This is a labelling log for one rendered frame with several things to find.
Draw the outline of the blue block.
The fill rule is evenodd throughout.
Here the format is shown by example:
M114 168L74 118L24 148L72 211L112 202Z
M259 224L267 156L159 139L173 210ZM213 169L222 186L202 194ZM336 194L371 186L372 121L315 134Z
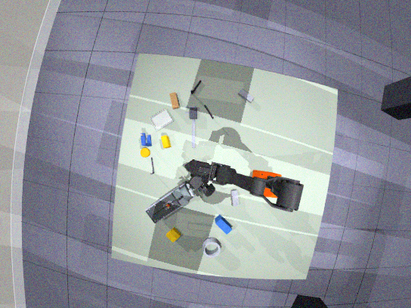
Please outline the blue block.
M220 214L215 218L215 224L226 232L226 234L232 230L230 224Z

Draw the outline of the yellow block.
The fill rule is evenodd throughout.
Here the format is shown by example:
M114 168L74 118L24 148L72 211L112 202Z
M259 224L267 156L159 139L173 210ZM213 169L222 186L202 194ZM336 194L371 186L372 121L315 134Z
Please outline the yellow block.
M171 242L175 242L181 236L181 233L173 227L166 236Z
M161 136L161 138L162 138L162 144L163 144L164 148L171 147L171 142L170 142L169 136L164 135L164 136Z

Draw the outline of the yellow short cylinder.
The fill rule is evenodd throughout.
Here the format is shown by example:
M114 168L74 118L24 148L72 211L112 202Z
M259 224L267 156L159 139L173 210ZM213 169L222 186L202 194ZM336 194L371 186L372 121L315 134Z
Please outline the yellow short cylinder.
M143 149L141 150L141 155L142 155L143 157L148 157L148 156L150 155L150 150L149 150L148 148L143 148Z

